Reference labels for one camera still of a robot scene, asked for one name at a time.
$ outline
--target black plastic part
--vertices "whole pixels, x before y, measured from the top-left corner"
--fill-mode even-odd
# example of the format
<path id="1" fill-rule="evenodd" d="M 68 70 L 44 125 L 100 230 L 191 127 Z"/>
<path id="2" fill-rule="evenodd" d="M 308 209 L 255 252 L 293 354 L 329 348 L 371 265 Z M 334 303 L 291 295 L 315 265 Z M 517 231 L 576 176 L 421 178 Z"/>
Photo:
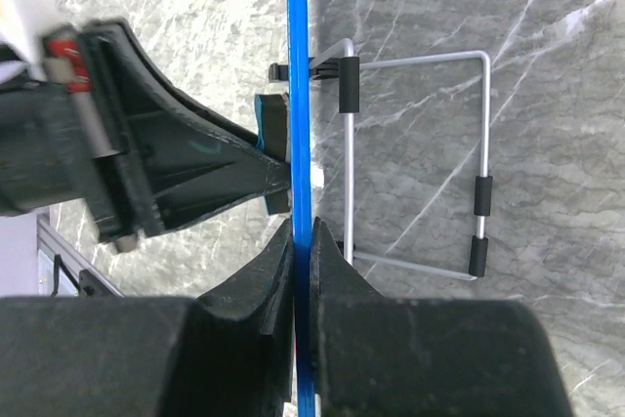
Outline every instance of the black plastic part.
<path id="1" fill-rule="evenodd" d="M 20 56 L 6 44 L 0 44 L 0 63 L 12 61 L 21 61 Z"/>
<path id="2" fill-rule="evenodd" d="M 270 83 L 288 82 L 289 66 L 283 63 L 272 63 L 269 71 Z"/>
<path id="3" fill-rule="evenodd" d="M 0 300 L 0 414 L 281 417 L 293 351 L 289 234 L 285 223 L 198 300 Z"/>
<path id="4" fill-rule="evenodd" d="M 259 147 L 278 161 L 286 161 L 288 152 L 288 95 L 257 95 L 255 108 L 259 127 Z M 290 212 L 288 190 L 265 196 L 269 215 Z"/>
<path id="5" fill-rule="evenodd" d="M 62 85 L 0 94 L 0 216 L 84 197 L 99 227 L 123 231 Z"/>
<path id="6" fill-rule="evenodd" d="M 110 297 L 115 293 L 110 291 L 95 275 L 84 269 L 78 273 L 78 296 L 80 297 Z"/>
<path id="7" fill-rule="evenodd" d="M 28 75 L 27 69 L 25 69 L 22 73 L 19 73 L 15 77 L 0 83 L 0 95 L 3 93 L 19 91 L 24 87 L 33 86 L 34 83 L 35 82 L 33 82 Z"/>
<path id="8" fill-rule="evenodd" d="M 42 116 L 43 106 L 65 104 L 63 88 L 42 85 L 0 97 L 0 216 L 77 197 Z"/>
<path id="9" fill-rule="evenodd" d="M 289 189 L 289 165 L 256 149 L 255 134 L 172 86 L 125 20 L 91 23 L 78 43 L 106 132 L 124 147 L 105 173 L 111 200 L 118 213 L 130 212 L 124 220 L 134 231 L 184 229 Z M 101 230 L 102 240 L 123 231 Z"/>
<path id="10" fill-rule="evenodd" d="M 323 417 L 572 417 L 549 340 L 514 302 L 327 295 Z"/>
<path id="11" fill-rule="evenodd" d="M 476 196 L 473 213 L 477 216 L 490 217 L 492 198 L 492 176 L 476 176 Z"/>
<path id="12" fill-rule="evenodd" d="M 312 227 L 311 296 L 309 328 L 312 373 L 319 389 L 319 307 L 325 294 L 352 294 L 380 296 L 362 276 L 348 264 L 339 250 L 330 228 L 316 218 Z"/>
<path id="13" fill-rule="evenodd" d="M 360 58 L 339 59 L 339 112 L 360 112 Z"/>
<path id="14" fill-rule="evenodd" d="M 469 256 L 469 274 L 484 277 L 486 274 L 486 258 L 488 257 L 488 238 L 471 239 L 471 255 Z"/>
<path id="15" fill-rule="evenodd" d="M 339 60 L 328 59 L 318 67 L 310 69 L 310 80 L 334 80 L 339 78 Z M 269 80 L 271 83 L 288 82 L 289 66 L 284 63 L 272 63 L 269 69 Z"/>

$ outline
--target black plastic bracket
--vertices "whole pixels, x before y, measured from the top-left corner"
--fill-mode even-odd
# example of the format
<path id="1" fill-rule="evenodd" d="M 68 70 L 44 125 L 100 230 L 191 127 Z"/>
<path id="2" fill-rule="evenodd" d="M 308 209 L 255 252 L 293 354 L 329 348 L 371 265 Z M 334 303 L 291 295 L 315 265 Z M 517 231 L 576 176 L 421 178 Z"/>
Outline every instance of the black plastic bracket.
<path id="1" fill-rule="evenodd" d="M 339 60 L 328 59 L 318 67 L 310 70 L 311 80 L 334 80 L 339 78 Z M 289 66 L 285 63 L 272 63 L 269 69 L 270 83 L 288 82 Z"/>
<path id="2" fill-rule="evenodd" d="M 106 187 L 64 85 L 28 81 L 0 93 L 0 154 L 0 216 L 82 197 L 101 233 L 132 229 L 115 210 L 120 201 Z"/>
<path id="3" fill-rule="evenodd" d="M 258 121 L 256 147 L 278 161 L 289 159 L 288 142 L 288 95 L 256 95 L 254 99 Z M 289 191 L 274 192 L 265 196 L 269 215 L 283 214 L 291 210 Z"/>
<path id="4" fill-rule="evenodd" d="M 78 44 L 98 113 L 111 140 L 125 147 L 96 162 L 117 216 L 134 231 L 185 229 L 290 188 L 288 163 L 258 149 L 257 135 L 175 88 L 125 20 L 86 25 Z M 101 231 L 104 240 L 125 234 Z"/>
<path id="5" fill-rule="evenodd" d="M 78 273 L 78 296 L 109 297 L 116 295 L 90 271 L 83 269 Z"/>
<path id="6" fill-rule="evenodd" d="M 320 329 L 319 308 L 325 294 L 357 294 L 380 296 L 343 257 L 340 247 L 343 242 L 335 241 L 330 228 L 316 218 L 312 228 L 311 249 L 311 296 L 309 301 L 311 331 L 311 362 L 315 386 L 319 389 Z"/>

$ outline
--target black foam grip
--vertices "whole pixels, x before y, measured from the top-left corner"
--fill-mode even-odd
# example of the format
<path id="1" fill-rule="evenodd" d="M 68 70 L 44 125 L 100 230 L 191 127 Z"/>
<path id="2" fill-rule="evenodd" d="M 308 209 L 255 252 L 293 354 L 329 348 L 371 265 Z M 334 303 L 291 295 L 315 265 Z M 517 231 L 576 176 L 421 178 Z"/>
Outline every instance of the black foam grip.
<path id="1" fill-rule="evenodd" d="M 488 254 L 488 238 L 474 236 L 471 240 L 471 256 L 469 258 L 469 274 L 484 277 L 486 273 L 486 256 Z"/>
<path id="2" fill-rule="evenodd" d="M 490 216 L 492 197 L 492 176 L 476 176 L 476 197 L 473 213 L 482 217 Z"/>
<path id="3" fill-rule="evenodd" d="M 360 58 L 339 59 L 339 112 L 360 112 Z"/>

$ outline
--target blue plastic strip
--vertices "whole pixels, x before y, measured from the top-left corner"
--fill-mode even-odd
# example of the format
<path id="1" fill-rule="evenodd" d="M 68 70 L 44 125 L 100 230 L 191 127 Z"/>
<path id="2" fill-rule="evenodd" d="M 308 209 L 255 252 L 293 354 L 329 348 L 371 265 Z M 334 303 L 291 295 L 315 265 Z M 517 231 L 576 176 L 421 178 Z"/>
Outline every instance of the blue plastic strip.
<path id="1" fill-rule="evenodd" d="M 311 205 L 311 118 L 309 102 L 308 0 L 286 0 L 289 49 L 289 126 L 295 254 L 297 409 L 314 417 L 314 384 L 309 339 L 309 292 L 313 209 Z"/>

